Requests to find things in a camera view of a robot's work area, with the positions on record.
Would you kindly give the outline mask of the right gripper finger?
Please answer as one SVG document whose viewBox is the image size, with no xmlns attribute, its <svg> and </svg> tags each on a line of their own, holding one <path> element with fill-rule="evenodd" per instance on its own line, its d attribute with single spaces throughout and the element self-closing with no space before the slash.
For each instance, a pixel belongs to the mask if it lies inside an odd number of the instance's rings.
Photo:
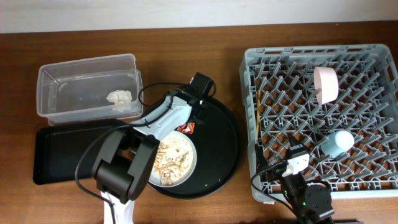
<svg viewBox="0 0 398 224">
<path fill-rule="evenodd" d="M 255 153 L 256 153 L 256 169 L 263 170 L 268 167 L 268 162 L 264 156 L 264 151 L 262 146 L 255 144 Z"/>
<path fill-rule="evenodd" d="M 292 134 L 288 134 L 288 139 L 290 143 L 289 149 L 293 152 L 309 152 L 310 149 Z"/>
</svg>

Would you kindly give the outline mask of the red snack wrapper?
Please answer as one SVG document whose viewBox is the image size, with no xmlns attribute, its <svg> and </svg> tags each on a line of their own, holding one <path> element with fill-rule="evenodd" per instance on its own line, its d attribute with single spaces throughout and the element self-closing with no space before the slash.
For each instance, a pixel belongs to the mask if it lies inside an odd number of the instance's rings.
<svg viewBox="0 0 398 224">
<path fill-rule="evenodd" d="M 177 131 L 184 134 L 193 134 L 195 129 L 195 123 L 189 122 L 184 125 L 181 125 L 177 128 Z"/>
</svg>

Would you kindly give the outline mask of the blue cup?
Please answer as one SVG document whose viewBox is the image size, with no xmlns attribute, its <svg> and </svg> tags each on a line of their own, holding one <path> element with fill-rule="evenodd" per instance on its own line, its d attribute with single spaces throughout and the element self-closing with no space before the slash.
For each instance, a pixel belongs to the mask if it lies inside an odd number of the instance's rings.
<svg viewBox="0 0 398 224">
<path fill-rule="evenodd" d="M 354 145 L 354 137 L 349 131 L 337 131 L 328 135 L 326 143 L 321 145 L 321 150 L 331 158 L 337 158 L 349 151 Z"/>
</svg>

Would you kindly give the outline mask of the wooden chopstick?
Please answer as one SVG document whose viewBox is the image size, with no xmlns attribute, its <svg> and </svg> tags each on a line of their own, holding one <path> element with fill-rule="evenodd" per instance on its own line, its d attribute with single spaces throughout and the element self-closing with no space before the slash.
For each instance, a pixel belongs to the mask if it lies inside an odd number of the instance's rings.
<svg viewBox="0 0 398 224">
<path fill-rule="evenodd" d="M 260 130 L 260 107 L 261 107 L 261 90 L 257 91 L 257 103 L 256 103 L 256 140 L 259 138 L 259 130 Z"/>
</svg>

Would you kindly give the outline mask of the pink bowl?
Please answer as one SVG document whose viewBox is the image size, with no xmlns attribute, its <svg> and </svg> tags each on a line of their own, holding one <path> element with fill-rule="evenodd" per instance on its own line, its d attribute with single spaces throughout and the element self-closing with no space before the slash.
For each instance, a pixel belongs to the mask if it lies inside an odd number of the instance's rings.
<svg viewBox="0 0 398 224">
<path fill-rule="evenodd" d="M 329 67 L 314 68 L 314 85 L 317 91 L 319 105 L 332 102 L 338 97 L 338 77 L 336 72 Z"/>
</svg>

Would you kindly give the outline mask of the white tissue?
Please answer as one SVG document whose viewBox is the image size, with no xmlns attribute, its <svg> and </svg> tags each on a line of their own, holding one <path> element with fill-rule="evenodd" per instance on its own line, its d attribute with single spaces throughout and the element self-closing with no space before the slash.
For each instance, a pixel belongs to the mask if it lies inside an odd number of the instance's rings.
<svg viewBox="0 0 398 224">
<path fill-rule="evenodd" d="M 131 109 L 132 95 L 128 90 L 116 90 L 108 94 L 106 99 L 113 103 L 113 110 L 123 112 Z"/>
</svg>

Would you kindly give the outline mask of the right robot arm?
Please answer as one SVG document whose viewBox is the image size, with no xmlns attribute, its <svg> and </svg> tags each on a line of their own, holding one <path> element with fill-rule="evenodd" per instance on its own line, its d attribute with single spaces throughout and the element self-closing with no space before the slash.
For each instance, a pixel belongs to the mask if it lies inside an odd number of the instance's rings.
<svg viewBox="0 0 398 224">
<path fill-rule="evenodd" d="M 286 206 L 299 223 L 333 224 L 331 185 L 322 180 L 306 181 L 302 171 L 309 166 L 310 149 L 293 135 L 288 135 L 290 147 L 285 157 L 274 165 L 268 164 L 263 151 L 255 145 L 257 172 L 251 177 L 251 186 L 259 193 Z M 254 185 L 254 179 L 278 180 L 285 201 L 281 201 Z"/>
</svg>

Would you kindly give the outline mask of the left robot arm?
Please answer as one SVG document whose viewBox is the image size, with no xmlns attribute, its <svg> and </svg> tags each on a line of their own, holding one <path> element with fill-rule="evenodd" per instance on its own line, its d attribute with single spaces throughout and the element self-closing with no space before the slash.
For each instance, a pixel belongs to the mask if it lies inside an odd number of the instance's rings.
<svg viewBox="0 0 398 224">
<path fill-rule="evenodd" d="M 105 223 L 132 223 L 134 201 L 146 187 L 161 140 L 192 121 L 202 98 L 183 90 L 165 99 L 143 118 L 111 128 L 99 138 L 103 144 L 91 176 L 104 202 Z"/>
</svg>

